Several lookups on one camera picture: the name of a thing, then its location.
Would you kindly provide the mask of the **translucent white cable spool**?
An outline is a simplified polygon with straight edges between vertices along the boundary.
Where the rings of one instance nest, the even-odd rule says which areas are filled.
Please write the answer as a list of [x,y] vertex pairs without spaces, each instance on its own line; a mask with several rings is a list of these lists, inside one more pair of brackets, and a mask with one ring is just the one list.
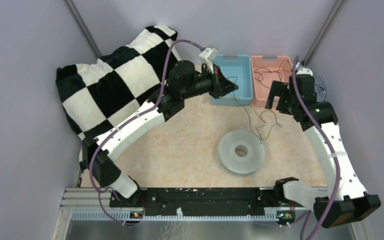
[[261,140],[246,130],[233,130],[224,135],[217,151],[218,160],[226,170],[245,176],[259,170],[266,156]]

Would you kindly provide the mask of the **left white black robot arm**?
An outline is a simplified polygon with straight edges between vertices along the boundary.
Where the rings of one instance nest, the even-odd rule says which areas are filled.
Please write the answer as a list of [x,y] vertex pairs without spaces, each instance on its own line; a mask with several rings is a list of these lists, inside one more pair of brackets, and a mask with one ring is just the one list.
[[82,141],[79,154],[81,170],[89,170],[102,188],[115,191],[116,197],[129,207],[140,202],[139,185],[116,164],[121,153],[152,128],[167,122],[185,107],[185,100],[203,94],[220,99],[236,90],[238,85],[213,64],[201,65],[201,71],[188,60],[177,62],[168,73],[163,92],[157,89],[142,106],[119,125]]

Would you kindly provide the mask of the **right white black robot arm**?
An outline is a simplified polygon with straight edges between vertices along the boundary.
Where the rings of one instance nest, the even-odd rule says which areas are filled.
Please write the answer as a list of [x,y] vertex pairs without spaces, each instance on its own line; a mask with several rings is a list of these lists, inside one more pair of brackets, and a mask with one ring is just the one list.
[[367,218],[381,206],[380,197],[370,194],[359,180],[340,134],[338,117],[327,101],[318,101],[315,78],[308,68],[293,71],[288,82],[274,80],[265,108],[291,115],[301,126],[316,153],[327,189],[310,187],[296,177],[275,182],[273,200],[279,206],[291,201],[314,213],[318,226],[332,228]]

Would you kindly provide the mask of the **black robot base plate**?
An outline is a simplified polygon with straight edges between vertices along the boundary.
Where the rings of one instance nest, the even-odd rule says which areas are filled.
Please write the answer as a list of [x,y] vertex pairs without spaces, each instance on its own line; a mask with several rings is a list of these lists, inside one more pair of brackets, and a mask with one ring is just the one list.
[[147,217],[174,216],[181,210],[186,217],[263,216],[266,208],[291,208],[272,188],[142,188],[130,198],[111,195],[111,208],[139,208]]

